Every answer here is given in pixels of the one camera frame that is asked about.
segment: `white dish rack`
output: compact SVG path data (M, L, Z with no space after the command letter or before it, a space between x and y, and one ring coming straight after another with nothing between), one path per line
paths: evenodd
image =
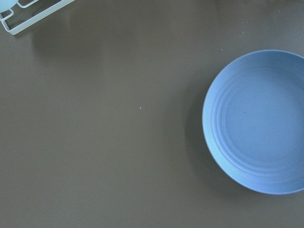
M22 8L25 9L27 7L32 6L34 3L38 2L40 0L32 0L31 2L29 2L26 5L22 5L20 4L20 1L17 1L17 5ZM43 10L42 12L38 13L37 15L27 19L26 21L22 22L21 24L10 28L9 25L7 24L7 20L11 17L13 17L14 15L14 11L11 9L8 9L7 12L9 13L7 16L3 16L2 14L0 14L0 21L3 24L5 30L7 32L9 32L12 35L16 35L17 33L23 31L24 29L28 28L29 26L35 24L36 22L40 21L41 19L47 17L48 15L54 13L55 11L61 9L62 7L66 6L67 4L73 2L75 0L60 0L59 2L55 3L54 5L52 5L51 7Z

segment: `light blue cup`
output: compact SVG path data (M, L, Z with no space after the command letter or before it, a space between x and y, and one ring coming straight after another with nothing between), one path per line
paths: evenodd
M226 66L203 106L207 146L241 185L268 194L304 189L304 58L263 50Z
M14 5L16 5L18 0L0 0L0 13L3 13Z

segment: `dish rack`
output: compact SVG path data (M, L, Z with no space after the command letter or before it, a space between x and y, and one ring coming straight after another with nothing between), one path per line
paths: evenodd
M16 26L13 26L13 27L10 27L7 23L7 20L14 16L14 11L12 8L19 6L21 9L25 9L25 8L32 6L33 4L35 4L36 2L38 2L40 0L32 0L31 2L29 2L27 4L21 4L20 0L0 0L0 1L4 1L2 3L2 5L3 5L2 9L0 6L0 11L2 11L2 12L0 12L0 21L3 24L3 26L7 32L9 32L12 35L16 35L17 33L25 30L29 26L35 24L36 22L42 20L43 18L47 17L48 15L54 13L55 11L61 9L62 7L66 6L67 4L69 4L75 0L59 0L57 3L50 6L49 8L41 11L40 13L30 17L29 19L21 22L20 24L18 24Z

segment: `blue plate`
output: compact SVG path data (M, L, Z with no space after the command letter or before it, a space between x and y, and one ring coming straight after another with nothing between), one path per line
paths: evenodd
M241 185L268 194L304 189L304 58L262 50L211 84L202 123L208 148Z
M5 12L16 5L18 0L0 0L0 13Z

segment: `gray table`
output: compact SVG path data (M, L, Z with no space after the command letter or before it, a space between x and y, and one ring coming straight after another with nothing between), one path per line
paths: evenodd
M231 180L201 110L230 61L303 39L299 0L77 0L1 28L0 227L302 228L304 192Z

